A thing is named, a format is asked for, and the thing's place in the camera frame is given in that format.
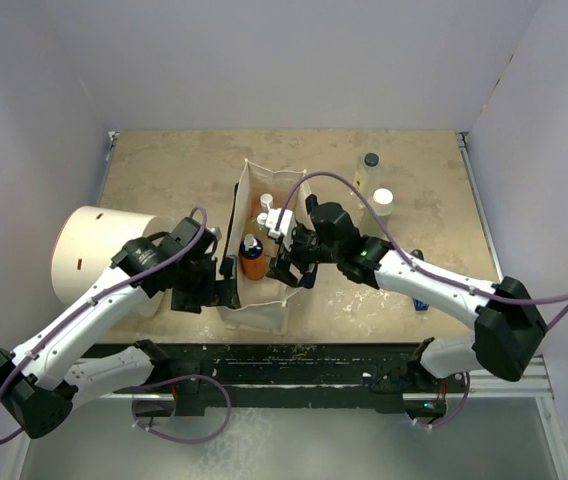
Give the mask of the white cylindrical paper roll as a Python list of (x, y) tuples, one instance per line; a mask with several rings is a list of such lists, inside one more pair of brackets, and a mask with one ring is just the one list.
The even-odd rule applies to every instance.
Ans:
[(51, 281), (66, 306), (95, 283), (129, 240), (169, 229), (167, 219), (135, 212), (82, 206), (62, 226), (53, 248)]

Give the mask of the pink liquid pump bottle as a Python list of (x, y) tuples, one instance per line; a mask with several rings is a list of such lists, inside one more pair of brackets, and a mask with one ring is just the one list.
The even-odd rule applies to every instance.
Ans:
[(251, 218), (257, 217), (261, 213), (268, 213), (275, 207), (275, 200), (272, 194), (263, 193), (251, 201)]

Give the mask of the cream canvas tote bag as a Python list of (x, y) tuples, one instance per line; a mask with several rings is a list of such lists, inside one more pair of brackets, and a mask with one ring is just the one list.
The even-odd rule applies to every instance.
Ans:
[(306, 227), (311, 226), (305, 200), (311, 194), (304, 182), (289, 197), (306, 172), (273, 171), (247, 160), (237, 183), (225, 253), (238, 260), (237, 292), (239, 307), (220, 307), (221, 320), (228, 329), (252, 330), (282, 335), (287, 330), (289, 303), (298, 292), (267, 276), (269, 262), (277, 254), (277, 244), (258, 221), (271, 210), (286, 208)]

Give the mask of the amber liquid pump bottle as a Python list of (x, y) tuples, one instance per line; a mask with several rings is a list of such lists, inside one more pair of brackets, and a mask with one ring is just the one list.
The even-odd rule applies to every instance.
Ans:
[(257, 238), (263, 245), (265, 255), (273, 258), (277, 256), (278, 244), (268, 236), (268, 229), (266, 228), (267, 218), (268, 214), (266, 212), (259, 213), (248, 222), (245, 233)]

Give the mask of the orange navy pump bottle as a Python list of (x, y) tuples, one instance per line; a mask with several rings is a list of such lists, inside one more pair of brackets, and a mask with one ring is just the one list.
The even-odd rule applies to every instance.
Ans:
[(244, 275), (253, 281), (266, 276), (268, 265), (262, 243), (251, 234), (246, 234), (240, 244), (240, 263)]

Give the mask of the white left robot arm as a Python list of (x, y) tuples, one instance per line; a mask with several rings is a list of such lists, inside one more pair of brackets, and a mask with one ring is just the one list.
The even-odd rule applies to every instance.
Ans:
[(183, 218), (169, 233), (127, 241), (98, 279), (47, 327), (12, 349), (0, 347), (0, 445), (20, 434), (41, 438), (73, 410), (121, 389), (158, 392), (202, 374), (144, 340), (107, 357), (82, 355), (113, 325), (153, 296), (171, 291), (177, 308), (236, 306), (235, 260), (216, 277), (221, 233), (205, 219)]

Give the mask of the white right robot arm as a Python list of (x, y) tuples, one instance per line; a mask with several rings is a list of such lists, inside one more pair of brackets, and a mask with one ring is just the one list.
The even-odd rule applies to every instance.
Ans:
[(335, 202), (313, 207), (310, 220), (306, 227), (290, 210), (269, 210), (264, 227), (278, 246), (269, 277), (311, 288), (319, 265), (333, 264), (353, 283), (406, 295), (467, 327), (464, 335), (418, 345), (408, 369), (416, 389), (431, 391), (446, 377), (475, 370), (510, 382), (522, 378), (548, 328), (520, 281), (480, 281), (431, 265), (361, 234)]

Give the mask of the clear bottle grey cap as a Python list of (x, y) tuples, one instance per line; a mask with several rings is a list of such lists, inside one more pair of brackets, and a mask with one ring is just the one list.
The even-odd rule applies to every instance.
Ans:
[(357, 159), (353, 185), (363, 197), (369, 199), (382, 181), (383, 172), (379, 155), (367, 152)]

